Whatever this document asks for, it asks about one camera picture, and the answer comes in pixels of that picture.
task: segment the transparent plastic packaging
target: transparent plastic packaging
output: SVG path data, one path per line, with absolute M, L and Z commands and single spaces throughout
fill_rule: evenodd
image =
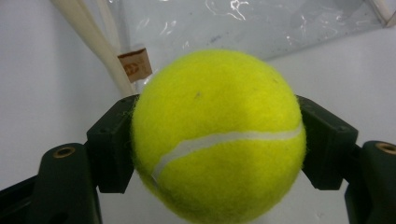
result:
M 365 0 L 96 2 L 109 8 L 107 16 L 101 13 L 109 42 L 119 52 L 146 48 L 154 74 L 175 58 L 198 49 L 236 49 L 270 60 L 382 27 Z M 137 88 L 141 90 L 147 81 L 138 81 Z

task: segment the yellow tennis ball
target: yellow tennis ball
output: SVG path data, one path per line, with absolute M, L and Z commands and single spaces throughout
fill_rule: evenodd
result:
M 305 155 L 296 96 L 274 68 L 237 51 L 197 51 L 165 67 L 140 95 L 132 127 L 141 179 L 196 223 L 265 213 Z

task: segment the black mechanical arm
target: black mechanical arm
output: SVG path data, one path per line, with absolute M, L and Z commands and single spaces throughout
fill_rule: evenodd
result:
M 87 131 L 88 141 L 44 154 L 38 175 L 0 191 L 0 223 L 102 223 L 96 188 L 123 193 L 134 171 L 130 124 L 138 95 L 118 101 Z M 396 223 L 396 146 L 356 146 L 358 131 L 299 96 L 307 133 L 303 171 L 313 187 L 338 190 L 343 179 L 350 224 Z

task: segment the brown label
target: brown label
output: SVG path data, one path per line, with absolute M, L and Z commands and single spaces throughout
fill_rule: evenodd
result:
M 146 49 L 122 54 L 119 59 L 131 83 L 139 79 L 145 79 L 152 74 Z

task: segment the white seam on tennis ball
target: white seam on tennis ball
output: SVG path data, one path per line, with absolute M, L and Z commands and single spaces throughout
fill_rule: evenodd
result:
M 185 157 L 192 152 L 199 151 L 204 148 L 212 147 L 216 144 L 238 141 L 238 140 L 286 140 L 296 137 L 303 129 L 303 124 L 291 131 L 278 133 L 261 133 L 261 132 L 231 132 L 231 133 L 214 133 L 204 137 L 195 138 L 180 142 L 173 150 L 163 155 L 151 174 L 155 182 L 163 171 L 163 168 L 176 159 Z

